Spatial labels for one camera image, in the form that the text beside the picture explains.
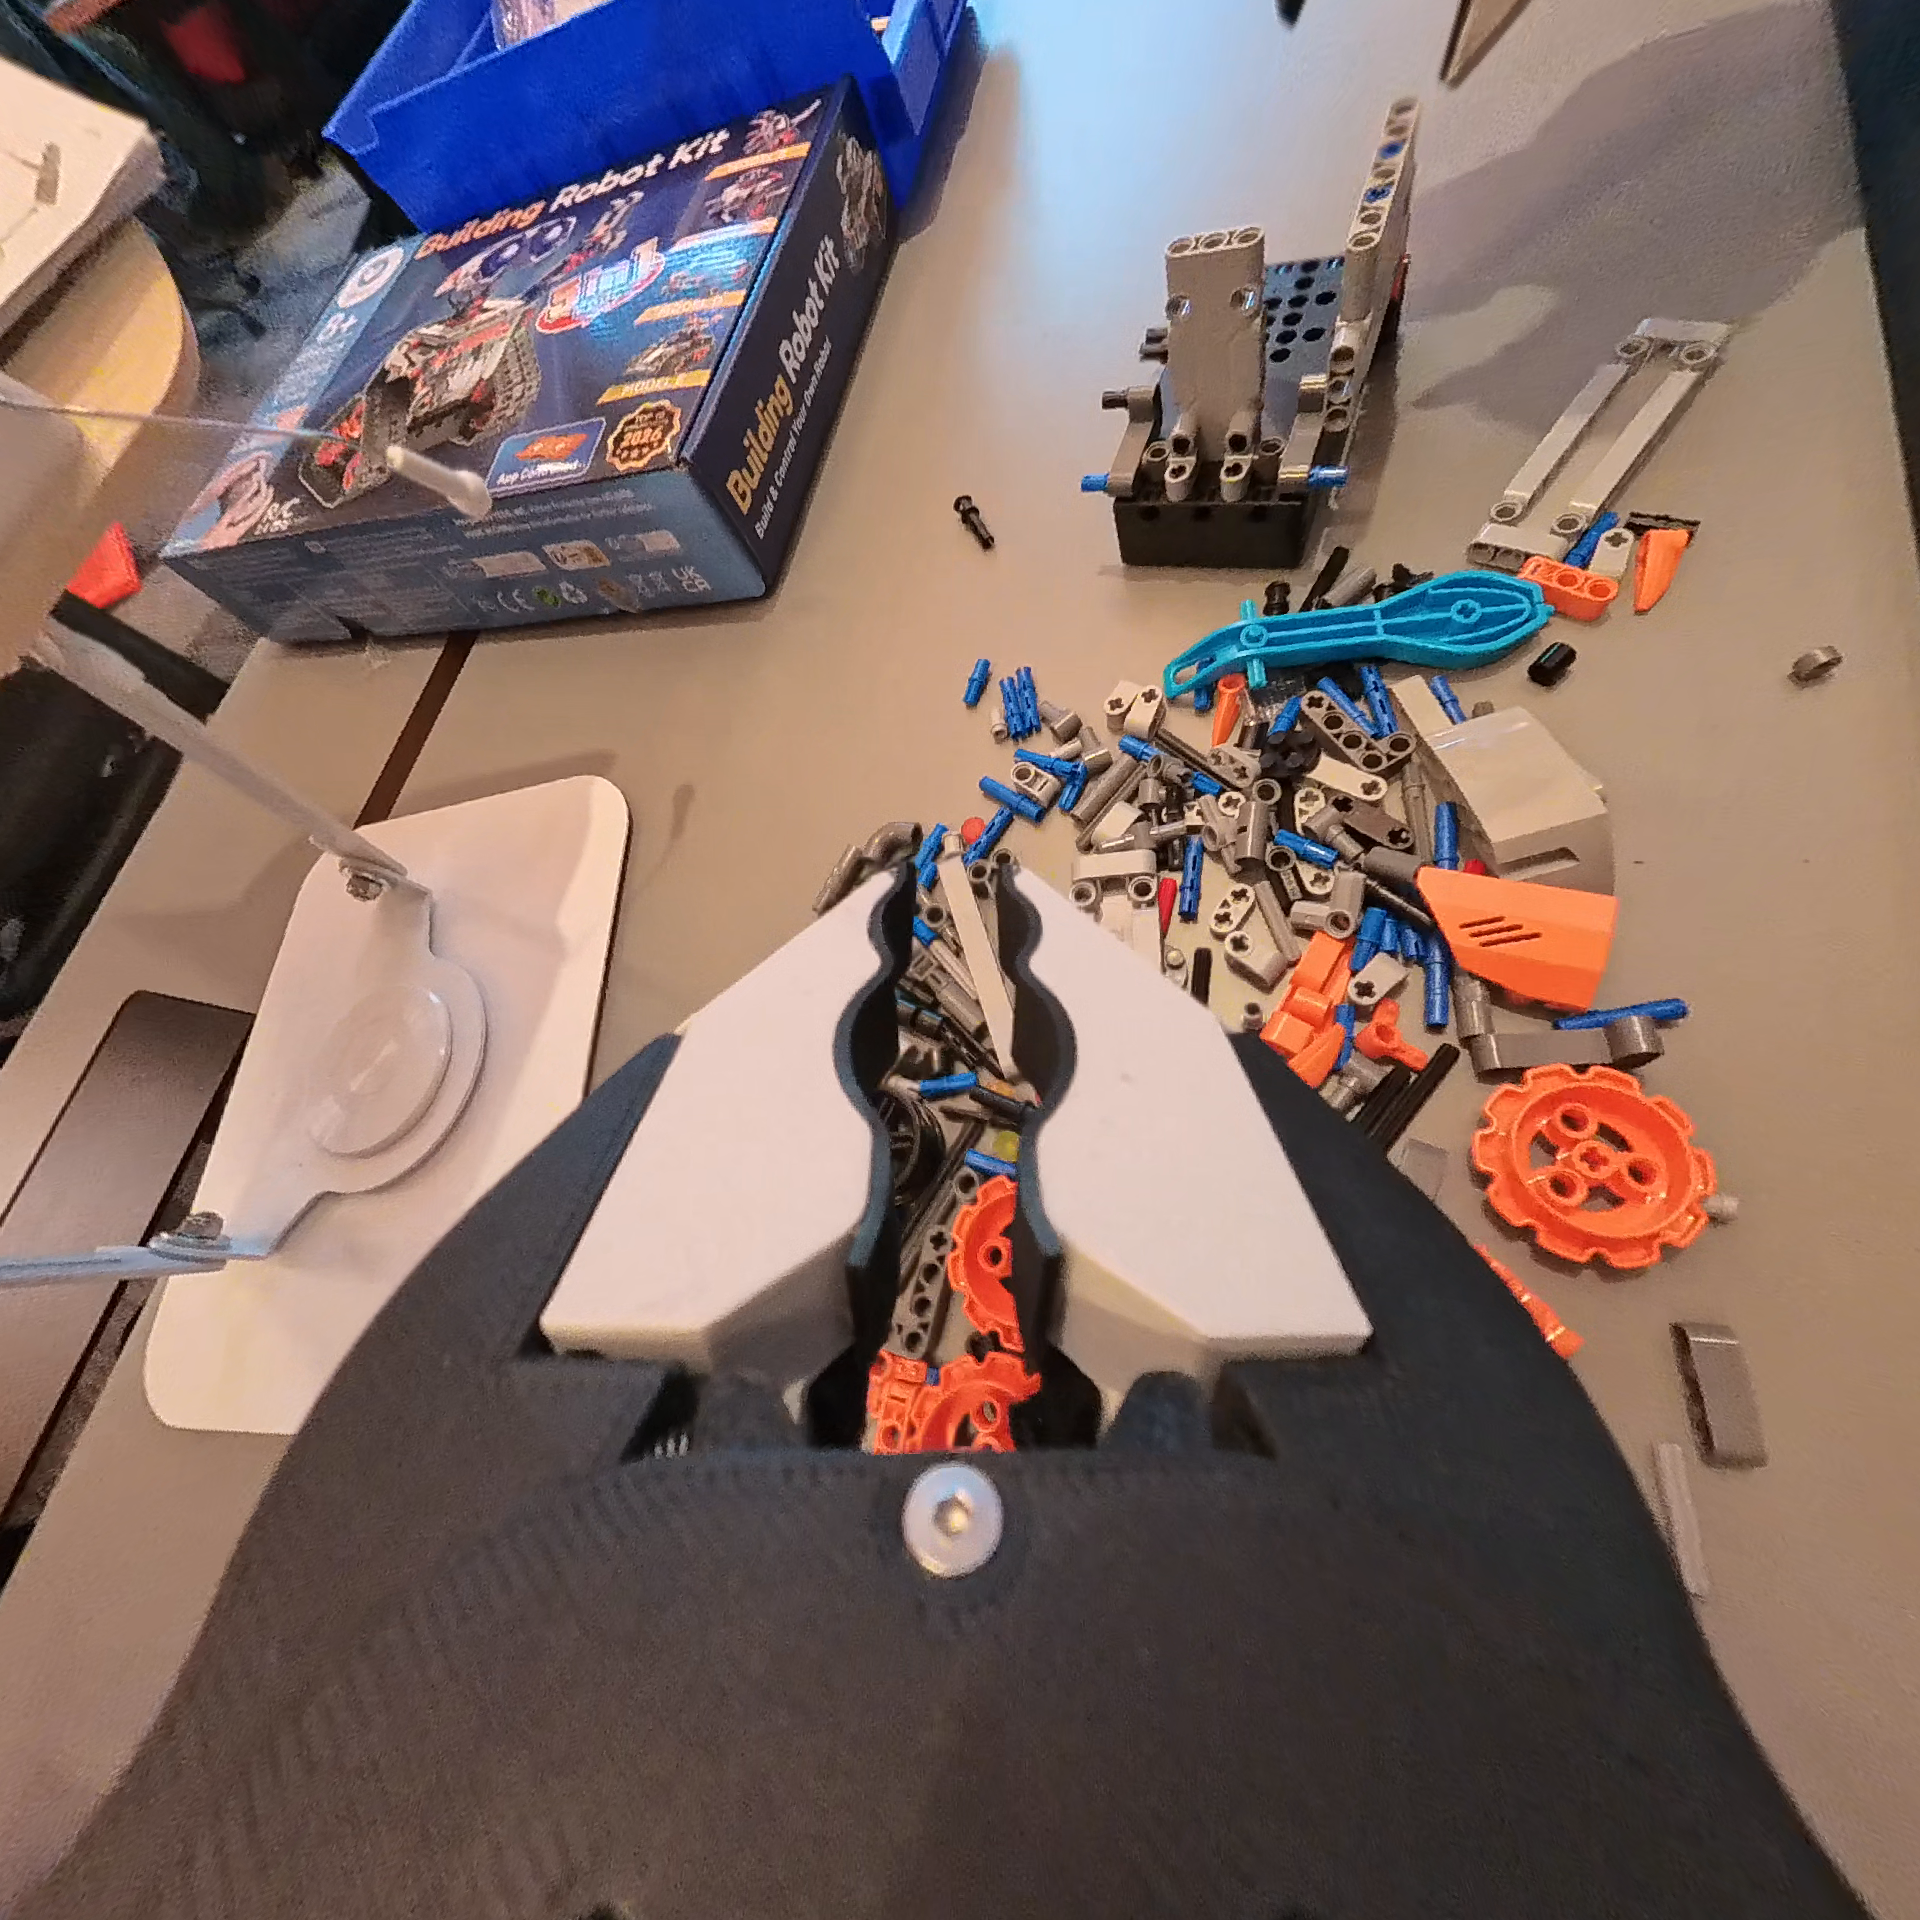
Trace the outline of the grey curved panel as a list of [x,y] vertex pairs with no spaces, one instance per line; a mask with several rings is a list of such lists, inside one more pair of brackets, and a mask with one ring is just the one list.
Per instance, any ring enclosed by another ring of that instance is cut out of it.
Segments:
[[1464,849],[1500,878],[1614,894],[1614,816],[1530,706],[1444,724],[1421,742],[1431,792],[1460,801]]

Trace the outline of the teal brick separator tool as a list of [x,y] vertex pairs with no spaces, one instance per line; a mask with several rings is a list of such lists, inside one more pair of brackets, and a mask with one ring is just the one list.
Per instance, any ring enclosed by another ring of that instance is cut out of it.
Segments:
[[1407,665],[1407,666],[1487,666],[1521,651],[1551,623],[1551,606],[1534,580],[1460,566],[1426,585],[1407,585],[1384,600],[1319,606],[1256,620],[1200,635],[1166,666],[1166,697],[1211,689],[1239,676],[1270,687],[1273,676],[1310,676],[1338,665]]

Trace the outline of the white book stand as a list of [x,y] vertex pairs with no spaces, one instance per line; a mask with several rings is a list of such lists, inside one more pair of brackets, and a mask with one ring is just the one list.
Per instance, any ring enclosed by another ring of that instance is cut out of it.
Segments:
[[424,1250],[582,1097],[627,801],[575,774],[345,828],[144,666],[49,612],[35,665],[300,828],[283,927],[190,1220],[16,1250],[5,1305],[157,1288],[148,1416],[287,1439]]

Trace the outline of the orange curved panel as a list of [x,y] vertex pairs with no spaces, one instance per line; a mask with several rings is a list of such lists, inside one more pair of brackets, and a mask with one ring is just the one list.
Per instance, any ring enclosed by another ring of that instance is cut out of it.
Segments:
[[1451,866],[1421,866],[1414,886],[1464,977],[1559,1016],[1596,1003],[1618,894]]

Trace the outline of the dark blue cardboard box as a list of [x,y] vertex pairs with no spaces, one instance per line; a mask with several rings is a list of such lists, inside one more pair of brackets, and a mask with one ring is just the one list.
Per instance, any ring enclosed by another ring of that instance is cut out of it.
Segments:
[[369,253],[161,560],[283,648],[759,600],[890,245],[841,81]]

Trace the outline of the orange gear wheel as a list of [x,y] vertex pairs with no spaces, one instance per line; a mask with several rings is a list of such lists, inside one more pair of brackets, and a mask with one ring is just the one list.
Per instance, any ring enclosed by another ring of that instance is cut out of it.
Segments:
[[1487,1097],[1472,1161],[1487,1209],[1559,1264],[1651,1267],[1721,1197],[1693,1119],[1625,1068],[1525,1068]]
[[1021,1352],[924,1366],[882,1352],[867,1371],[867,1453],[1011,1453],[1011,1409],[1042,1391]]
[[945,1230],[945,1288],[974,1338],[1000,1352],[1022,1352],[1021,1305],[1011,1305],[1011,1214],[1021,1179],[991,1176],[974,1204],[959,1209]]

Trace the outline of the open instruction booklet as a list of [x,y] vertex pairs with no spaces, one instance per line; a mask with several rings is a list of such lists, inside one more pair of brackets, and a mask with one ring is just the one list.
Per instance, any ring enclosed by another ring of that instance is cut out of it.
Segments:
[[0,60],[0,330],[16,330],[161,180],[157,127]]

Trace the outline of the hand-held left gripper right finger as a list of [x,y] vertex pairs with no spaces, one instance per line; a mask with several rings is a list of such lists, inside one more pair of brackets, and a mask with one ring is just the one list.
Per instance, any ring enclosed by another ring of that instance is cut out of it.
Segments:
[[1047,1391],[1107,1424],[1145,1374],[1359,1356],[1376,1338],[1224,1027],[1034,873],[1000,873],[1011,1305]]

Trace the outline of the long grey holed beam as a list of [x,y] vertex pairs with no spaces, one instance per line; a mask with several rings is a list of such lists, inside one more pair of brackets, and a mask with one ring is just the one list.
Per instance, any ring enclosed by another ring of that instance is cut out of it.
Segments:
[[1340,253],[1340,310],[1330,334],[1330,379],[1363,379],[1382,334],[1384,334],[1384,307],[1404,284],[1404,235],[1414,214],[1414,137],[1421,137],[1421,100],[1404,93],[1389,100],[1382,122],[1382,146],[1353,214],[1353,235]]

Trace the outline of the black perforated base assembly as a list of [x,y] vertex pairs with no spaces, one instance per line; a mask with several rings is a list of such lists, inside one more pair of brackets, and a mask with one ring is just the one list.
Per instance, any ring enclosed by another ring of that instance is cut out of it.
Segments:
[[1120,450],[1086,477],[1116,506],[1125,566],[1298,566],[1353,477],[1363,395],[1404,324],[1404,284],[1372,372],[1330,379],[1340,253],[1270,254],[1264,226],[1166,245],[1166,324],[1145,383],[1107,392]]

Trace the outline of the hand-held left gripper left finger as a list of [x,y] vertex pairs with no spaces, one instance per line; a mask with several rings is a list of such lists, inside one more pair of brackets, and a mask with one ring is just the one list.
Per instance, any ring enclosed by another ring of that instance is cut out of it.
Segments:
[[921,886],[890,863],[687,1017],[552,1305],[558,1352],[821,1378],[894,1315],[882,1087]]

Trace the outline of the grey rectangular block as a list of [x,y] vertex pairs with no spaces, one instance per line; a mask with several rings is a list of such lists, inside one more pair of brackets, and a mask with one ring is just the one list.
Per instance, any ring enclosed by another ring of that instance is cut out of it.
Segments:
[[1707,1468],[1766,1468],[1768,1441],[1757,1421],[1757,1388],[1748,1348],[1731,1325],[1678,1318],[1669,1352],[1693,1421],[1693,1447]]

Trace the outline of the pile of plastic building pieces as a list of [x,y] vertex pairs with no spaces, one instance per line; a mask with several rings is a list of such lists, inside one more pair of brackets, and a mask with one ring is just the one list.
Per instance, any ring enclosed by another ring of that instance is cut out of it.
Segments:
[[1437,1087],[1472,1066],[1492,1090],[1525,1068],[1667,1057],[1688,1003],[1559,1016],[1464,977],[1426,915],[1421,866],[1492,873],[1460,801],[1431,792],[1421,742],[1464,724],[1451,678],[1338,665],[1182,701],[1116,687],[1107,748],[1034,676],[997,687],[1000,777],[963,828],[883,828],[853,849],[821,905],[883,858],[914,863],[921,919],[894,983],[903,1053],[882,1087],[894,1151],[903,1288],[882,1352],[950,1366],[1000,1352],[945,1288],[945,1230],[991,1176],[1021,1179],[1042,1097],[1011,1066],[1011,980],[997,886],[1011,828],[1062,828],[1070,902],[1264,1043],[1338,1119],[1404,1148]]

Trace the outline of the grey double beam frame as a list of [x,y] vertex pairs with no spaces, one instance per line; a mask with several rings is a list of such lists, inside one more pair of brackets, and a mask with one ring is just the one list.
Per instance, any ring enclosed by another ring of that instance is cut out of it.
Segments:
[[1723,343],[1731,324],[1640,318],[1501,482],[1472,560],[1500,572],[1521,572],[1530,555],[1564,560],[1723,362]]

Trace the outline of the large blue plastic bin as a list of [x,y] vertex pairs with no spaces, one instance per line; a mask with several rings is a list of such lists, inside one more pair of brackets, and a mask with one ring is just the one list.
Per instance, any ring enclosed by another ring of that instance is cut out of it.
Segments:
[[963,0],[610,0],[495,43],[495,6],[419,0],[335,110],[329,146],[410,226],[457,226],[853,81],[905,208],[963,29]]

